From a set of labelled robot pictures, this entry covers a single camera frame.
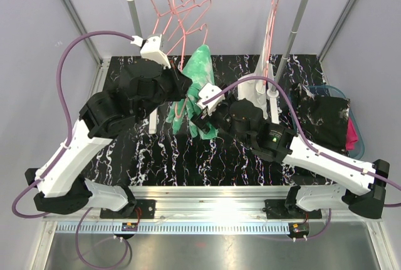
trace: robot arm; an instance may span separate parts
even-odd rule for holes
[[[135,198],[125,186],[108,186],[85,179],[81,171],[85,165],[117,135],[133,127],[144,118],[155,114],[166,101],[185,98],[192,80],[171,66],[161,51],[161,37],[151,36],[146,41],[134,37],[141,46],[141,59],[122,68],[119,85],[114,89],[95,93],[80,110],[73,128],[73,138],[66,152],[41,179],[40,175],[65,147],[40,169],[28,169],[28,184],[40,179],[39,193],[34,197],[36,208],[43,212],[70,214],[81,208],[101,207],[128,216],[135,207]],[[150,122],[156,124],[156,118]]]
[[[206,85],[199,92],[200,100],[197,104],[202,113],[191,120],[200,129],[207,132],[207,124],[210,123],[242,142],[263,160],[303,167],[337,183],[292,187],[286,200],[286,209],[290,214],[302,214],[305,211],[323,208],[343,209],[344,206],[348,206],[360,216],[381,218],[385,183],[366,175],[366,172],[387,178],[387,162],[362,162],[311,143],[318,149],[318,153],[314,153],[293,130],[265,120],[263,111],[246,99],[237,101],[232,95],[228,95],[226,98],[220,96],[207,105],[202,103],[220,91],[217,86]],[[358,173],[346,165],[327,159],[321,156],[321,153],[327,153],[344,164],[360,167],[365,173]]]

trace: pink hanger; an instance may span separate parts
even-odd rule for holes
[[[198,27],[198,28],[194,28],[194,26],[201,20],[201,18],[203,17],[203,15],[205,15],[205,13],[209,10],[209,8],[210,8],[210,6],[211,6],[211,3],[212,3],[212,0],[205,0],[205,1],[201,2],[200,4],[196,4],[196,3],[195,3],[195,0],[188,0],[188,1],[186,1],[186,2],[184,2],[184,0],[180,0],[180,1],[181,1],[181,4],[180,4],[180,5],[177,5],[177,4],[175,3],[175,0],[172,0],[172,2],[171,2],[170,0],[167,0],[167,3],[168,3],[168,5],[169,5],[170,11],[167,11],[167,12],[165,12],[165,13],[160,13],[160,12],[159,12],[159,10],[158,10],[157,7],[156,7],[156,4],[155,4],[154,0],[150,0],[150,1],[152,2],[152,5],[153,5],[153,7],[154,7],[154,9],[155,9],[155,12],[156,12],[156,15],[157,15],[157,20],[156,20],[156,24],[155,24],[155,27],[154,27],[154,30],[153,30],[153,34],[156,33],[156,30],[157,30],[157,27],[158,27],[158,25],[159,25],[160,19],[161,19],[163,16],[166,16],[166,15],[168,15],[168,14],[170,15],[170,18],[169,18],[169,20],[167,21],[166,27],[165,27],[164,30],[163,30],[163,34],[165,34],[165,33],[167,32],[167,29],[169,28],[169,26],[170,26],[170,24],[171,24],[171,22],[172,22],[173,17],[175,16],[175,17],[177,18],[178,25],[177,25],[177,27],[175,28],[175,30],[173,31],[173,33],[170,35],[170,37],[168,38],[168,41],[171,40],[171,38],[172,38],[173,35],[178,31],[179,28],[181,28],[181,30],[182,30],[182,37],[178,40],[178,42],[176,42],[176,43],[173,45],[173,47],[170,49],[170,51],[167,53],[167,55],[169,55],[169,54],[173,51],[173,49],[175,49],[175,48],[180,44],[180,42],[182,41],[182,54],[181,54],[181,61],[180,61],[180,65],[181,65],[180,71],[182,71],[182,70],[184,69],[184,55],[185,55],[185,46],[186,46],[186,41],[187,41],[187,35],[193,34],[193,33],[195,33],[196,31],[203,31],[203,30],[205,30],[206,32],[205,32],[205,37],[204,37],[204,40],[203,40],[203,44],[206,43],[207,34],[208,34],[207,25],[206,25],[206,24],[202,24],[202,25],[201,25],[200,27]],[[206,9],[202,12],[202,14],[201,14],[201,15],[194,21],[194,23],[191,25],[191,27],[190,27],[189,29],[185,30],[185,28],[184,28],[184,20],[188,17],[189,13],[190,13],[192,10],[194,10],[195,8],[200,8],[200,7],[202,7],[202,6],[203,6],[205,3],[207,3],[207,2],[210,2],[210,5],[208,5],[208,7],[206,7]],[[185,13],[185,15],[184,15],[183,18],[180,17],[180,14],[181,14],[181,13]],[[183,107],[182,107],[182,109],[181,109],[180,114],[178,114],[178,110],[177,110],[177,109],[178,109],[178,105],[175,104],[175,116],[176,116],[177,118],[180,118],[180,117],[182,116],[187,101],[188,101],[188,98],[186,98],[186,99],[184,100],[184,104],[183,104]]]

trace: fabric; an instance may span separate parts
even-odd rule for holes
[[[351,118],[348,120],[348,129],[346,131],[345,148],[347,150],[355,149],[355,144],[358,142],[358,134]]]
[[[174,103],[170,109],[170,113],[166,119],[167,123],[172,123],[173,134],[177,134],[182,125],[182,121],[186,116],[189,123],[189,130],[192,138],[200,136],[203,140],[210,140],[217,137],[218,130],[209,124],[209,133],[204,133],[198,129],[190,119],[194,115],[201,113],[201,109],[196,105],[199,100],[199,92],[206,83],[214,85],[214,75],[211,52],[207,45],[203,44],[200,46],[194,54],[189,58],[186,66],[182,73],[192,79],[192,85],[189,87],[187,92],[187,100],[181,100],[178,103]],[[181,117],[177,117],[175,114],[175,106],[177,105],[177,114],[180,115],[183,108],[185,108]]]
[[[346,152],[349,99],[312,94],[307,87],[291,87],[291,100],[306,137],[338,153]]]

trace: purple cable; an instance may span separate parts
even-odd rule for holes
[[[80,227],[81,224],[83,222],[83,219],[86,217],[86,215],[92,210],[92,208],[90,207],[82,216],[80,222],[78,223],[78,226],[76,227],[76,231],[75,231],[75,249],[76,249],[76,253],[78,255],[78,257],[80,258],[80,260],[87,266],[92,267],[93,269],[97,269],[97,270],[112,270],[115,269],[116,267],[118,267],[119,265],[121,265],[121,263],[124,261],[125,257],[127,256],[128,253],[128,247],[129,247],[129,243],[126,239],[122,239],[124,244],[125,244],[125,252],[123,257],[121,258],[121,260],[119,260],[116,265],[111,266],[111,267],[98,267],[95,265],[92,265],[90,262],[88,262],[84,257],[83,254],[80,251],[80,248],[78,246],[78,235],[79,235],[79,231],[80,231]]]
[[[300,242],[300,241],[309,241],[309,240],[313,240],[313,239],[317,239],[318,237],[322,236],[327,229],[330,227],[331,224],[331,209],[328,209],[328,217],[327,217],[327,222],[326,225],[324,226],[324,228],[317,234],[315,234],[314,236],[308,237],[308,239],[297,239],[297,241],[295,242]],[[258,236],[261,239],[265,239],[265,240],[272,240],[272,241],[284,241],[284,242],[294,242],[293,239],[275,239],[273,237],[266,237],[266,236]]]
[[[309,143],[308,139],[305,137],[305,134],[303,133],[302,128],[301,128],[301,124],[299,124],[298,118],[297,118],[297,116],[296,116],[296,114],[295,114],[295,110],[294,110],[294,108],[293,108],[293,106],[292,106],[292,104],[291,104],[289,98],[287,97],[285,91],[278,85],[277,82],[273,81],[272,79],[265,78],[265,77],[263,77],[263,76],[250,76],[250,77],[241,78],[240,80],[237,80],[237,81],[235,81],[233,84],[227,86],[225,89],[223,89],[223,90],[222,90],[220,93],[218,93],[217,95],[215,95],[215,96],[213,96],[212,98],[210,98],[210,99],[204,101],[203,104],[206,105],[206,104],[210,103],[211,101],[217,99],[217,98],[220,97],[221,95],[227,93],[229,90],[231,90],[231,89],[233,89],[234,87],[236,87],[238,84],[241,84],[242,82],[249,81],[249,80],[264,80],[264,81],[267,81],[267,82],[273,84],[273,85],[277,88],[277,90],[279,91],[280,95],[284,98],[285,102],[286,102],[287,105],[288,105],[288,108],[289,108],[289,110],[290,110],[290,112],[291,112],[291,115],[293,116],[293,119],[294,119],[295,124],[296,124],[296,126],[297,126],[297,128],[298,128],[298,131],[299,131],[299,134],[301,135],[302,140],[304,141],[304,143],[306,144],[306,146],[308,146],[309,149],[311,149],[314,153],[318,153],[318,149],[314,148],[314,146],[312,146],[312,145]],[[358,172],[360,172],[360,173],[363,172],[363,169],[362,169],[362,168],[356,167],[356,166],[354,166],[354,165],[350,165],[350,164],[348,164],[348,163],[346,163],[346,162],[344,162],[344,161],[342,161],[342,160],[339,160],[339,159],[337,159],[337,158],[335,158],[335,157],[332,157],[331,155],[328,155],[328,154],[326,154],[326,153],[320,153],[320,155],[323,156],[323,157],[325,157],[325,158],[327,158],[327,159],[330,159],[330,160],[333,161],[333,162],[336,162],[336,163],[338,163],[338,164],[340,164],[340,165],[343,165],[343,166],[345,166],[345,167],[348,167],[348,168],[350,168],[350,169],[352,169],[352,170],[358,171]],[[381,180],[381,181],[384,181],[386,184],[390,184],[390,185],[392,185],[393,187],[395,187],[396,189],[401,190],[401,185],[395,183],[395,182],[392,181],[392,180],[389,180],[389,179],[387,179],[387,178],[385,178],[385,177],[382,177],[382,176],[380,176],[380,175],[378,175],[378,174],[376,174],[376,173],[367,172],[367,175],[372,176],[372,177],[375,177],[376,179],[379,179],[379,180]],[[385,207],[400,207],[400,206],[401,206],[401,202],[400,202],[400,203],[395,203],[395,204],[385,204],[384,206],[385,206]]]
[[[56,75],[56,86],[57,86],[57,92],[58,92],[58,97],[60,99],[61,106],[63,107],[63,111],[65,114],[65,118],[67,121],[67,139],[65,141],[65,146],[68,147],[72,141],[73,138],[73,124],[71,122],[71,117],[70,117],[70,112],[68,111],[67,104],[64,99],[64,94],[63,94],[63,89],[61,87],[61,71],[63,69],[63,65],[65,62],[65,59],[68,56],[68,53],[76,46],[79,42],[83,41],[84,39],[87,39],[91,36],[97,36],[97,35],[115,35],[115,36],[121,36],[123,38],[127,38],[128,40],[133,40],[132,36],[129,36],[124,33],[120,32],[114,32],[114,31],[95,31],[95,32],[90,32],[86,33],[84,35],[81,35],[80,37],[76,38],[73,42],[71,42],[67,48],[64,50],[63,54],[61,55],[60,61],[57,66],[57,75]],[[57,162],[60,160],[60,158],[63,156],[63,154],[66,152],[65,148],[62,148],[60,152],[57,154],[56,158],[49,164],[47,169],[40,175],[41,179],[44,179],[46,175],[51,171],[51,169],[57,164]],[[25,219],[33,219],[33,218],[40,218],[48,214],[48,212],[44,212],[42,214],[37,214],[37,215],[25,215],[20,213],[17,210],[17,203],[21,200],[22,197],[26,195],[31,189],[33,189],[41,180],[37,179],[35,180],[32,184],[30,184],[26,189],[24,189],[13,201],[13,205],[11,207],[13,214],[20,217],[20,218],[25,218]]]

